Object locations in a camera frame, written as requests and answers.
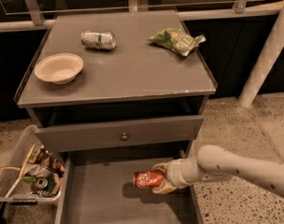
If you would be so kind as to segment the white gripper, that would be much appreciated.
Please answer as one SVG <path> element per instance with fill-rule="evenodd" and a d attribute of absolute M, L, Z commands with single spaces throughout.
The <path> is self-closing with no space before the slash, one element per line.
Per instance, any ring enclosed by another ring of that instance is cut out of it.
<path fill-rule="evenodd" d="M 155 194 L 167 194 L 177 188 L 184 189 L 188 187 L 191 182 L 184 176 L 184 172 L 187 171 L 190 166 L 188 159 L 177 159 L 169 163 L 161 162 L 155 164 L 151 170 L 161 171 L 163 173 L 166 172 L 166 180 L 164 179 L 158 187 L 153 188 L 152 192 Z"/>

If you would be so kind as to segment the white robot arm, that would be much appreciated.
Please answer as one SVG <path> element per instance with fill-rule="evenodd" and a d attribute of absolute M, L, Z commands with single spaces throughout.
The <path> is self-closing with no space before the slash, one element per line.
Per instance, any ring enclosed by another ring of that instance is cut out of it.
<path fill-rule="evenodd" d="M 284 163 L 241 157 L 218 146 L 202 146 L 189 158 L 159 163 L 154 169 L 163 172 L 160 186 L 152 190 L 157 194 L 237 176 L 284 198 Z"/>

